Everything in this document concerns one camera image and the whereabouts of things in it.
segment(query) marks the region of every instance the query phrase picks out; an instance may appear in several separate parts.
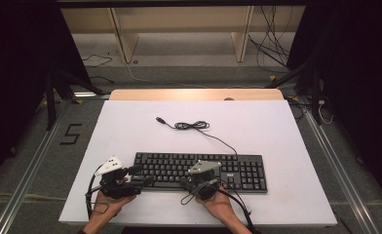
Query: floor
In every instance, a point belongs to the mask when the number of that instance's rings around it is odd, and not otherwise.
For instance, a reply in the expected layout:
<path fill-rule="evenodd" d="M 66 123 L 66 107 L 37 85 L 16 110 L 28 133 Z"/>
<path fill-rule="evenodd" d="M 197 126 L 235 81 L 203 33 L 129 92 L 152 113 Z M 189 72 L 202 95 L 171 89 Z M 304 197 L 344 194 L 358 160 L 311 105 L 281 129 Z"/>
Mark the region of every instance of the floor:
<path fill-rule="evenodd" d="M 251 37 L 260 41 L 264 34 Z M 293 33 L 281 38 L 288 50 L 292 38 Z M 274 60 L 258 55 L 251 43 L 245 61 L 236 62 L 227 33 L 142 34 L 129 66 L 122 64 L 113 35 L 74 35 L 74 39 L 93 84 L 104 90 L 264 87 L 271 78 L 279 79 L 287 72 Z M 294 96 L 294 84 L 295 80 L 281 86 L 285 96 Z M 80 87 L 73 89 L 85 92 Z M 58 124 L 51 131 L 46 131 L 47 109 L 41 103 L 16 145 L 16 156 L 0 168 L 3 233 L 77 233 L 80 226 L 57 219 L 105 100 L 78 97 L 60 101 L 58 97 Z M 292 112 L 339 223 L 329 228 L 261 227 L 262 233 L 382 233 L 382 190 L 359 163 L 359 154 L 341 124 L 334 117 L 330 124 L 316 126 L 310 111 L 298 105 L 292 106 Z M 326 108 L 322 116 L 330 122 Z M 79 135 L 77 143 L 63 144 L 69 142 L 66 133 L 71 125 Z M 102 233 L 120 233 L 121 229 L 107 226 Z"/>

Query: power cord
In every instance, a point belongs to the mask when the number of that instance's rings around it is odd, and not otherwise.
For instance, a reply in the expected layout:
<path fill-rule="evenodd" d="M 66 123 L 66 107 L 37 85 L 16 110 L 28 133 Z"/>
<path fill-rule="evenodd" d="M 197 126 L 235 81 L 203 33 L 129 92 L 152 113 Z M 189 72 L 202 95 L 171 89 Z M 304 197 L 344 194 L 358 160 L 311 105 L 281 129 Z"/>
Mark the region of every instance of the power cord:
<path fill-rule="evenodd" d="M 227 144 L 226 142 L 224 142 L 223 140 L 221 140 L 221 139 L 219 139 L 219 138 L 217 138 L 215 136 L 208 135 L 208 134 L 206 134 L 206 133 L 201 131 L 202 129 L 207 129 L 207 128 L 210 127 L 210 124 L 205 122 L 205 121 L 197 121 L 194 124 L 176 123 L 174 125 L 174 127 L 173 127 L 173 126 L 169 125 L 167 122 L 165 122 L 165 120 L 161 119 L 160 117 L 157 117 L 156 119 L 161 124 L 167 125 L 170 128 L 172 128 L 172 129 L 176 129 L 176 130 L 190 130 L 190 129 L 191 130 L 196 130 L 196 131 L 200 132 L 201 134 L 203 134 L 203 135 L 205 135 L 207 137 L 212 137 L 214 139 L 217 139 L 220 142 L 222 142 L 223 144 L 225 144 L 228 147 L 230 147 L 234 151 L 234 153 L 237 155 L 237 151 L 233 147 L 231 147 L 229 144 Z"/>

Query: white table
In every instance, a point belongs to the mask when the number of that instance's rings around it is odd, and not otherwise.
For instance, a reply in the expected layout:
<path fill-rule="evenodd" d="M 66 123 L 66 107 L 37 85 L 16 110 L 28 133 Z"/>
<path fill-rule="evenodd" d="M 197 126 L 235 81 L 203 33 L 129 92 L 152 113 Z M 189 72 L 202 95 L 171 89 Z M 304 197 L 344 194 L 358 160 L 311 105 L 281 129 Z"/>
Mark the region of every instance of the white table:
<path fill-rule="evenodd" d="M 85 193 L 96 168 L 115 155 L 126 167 L 142 152 L 230 153 L 196 131 L 158 123 L 210 123 L 207 133 L 241 154 L 261 154 L 268 193 L 242 195 L 254 225 L 332 226 L 336 219 L 285 100 L 108 100 L 99 115 L 84 160 L 59 218 L 88 221 Z M 187 192 L 142 191 L 111 222 L 123 226 L 220 226 L 201 205 L 182 206 Z M 238 217 L 246 222 L 240 207 Z"/>

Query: black keyboard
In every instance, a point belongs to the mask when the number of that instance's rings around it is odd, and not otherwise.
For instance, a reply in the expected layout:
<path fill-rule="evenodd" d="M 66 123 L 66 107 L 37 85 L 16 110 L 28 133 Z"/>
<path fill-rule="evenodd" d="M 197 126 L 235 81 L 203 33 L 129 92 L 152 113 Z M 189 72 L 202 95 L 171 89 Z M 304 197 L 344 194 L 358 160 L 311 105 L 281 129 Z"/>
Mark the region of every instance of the black keyboard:
<path fill-rule="evenodd" d="M 190 177 L 188 169 L 199 160 L 221 163 L 221 167 L 214 169 L 214 175 L 229 192 L 233 191 L 231 188 L 242 194 L 267 192 L 261 155 L 138 152 L 134 164 L 141 165 L 142 170 L 132 175 L 132 181 L 154 176 L 154 182 L 144 187 L 145 190 L 184 190 L 180 180 Z"/>

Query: keyboard key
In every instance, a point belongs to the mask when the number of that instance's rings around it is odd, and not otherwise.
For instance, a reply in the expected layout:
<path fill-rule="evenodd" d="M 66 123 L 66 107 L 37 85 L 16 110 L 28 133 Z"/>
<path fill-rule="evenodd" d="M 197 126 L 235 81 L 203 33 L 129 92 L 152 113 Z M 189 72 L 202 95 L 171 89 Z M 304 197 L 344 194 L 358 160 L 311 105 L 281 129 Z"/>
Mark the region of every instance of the keyboard key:
<path fill-rule="evenodd" d="M 180 183 L 172 182 L 154 182 L 154 187 L 182 188 Z"/>

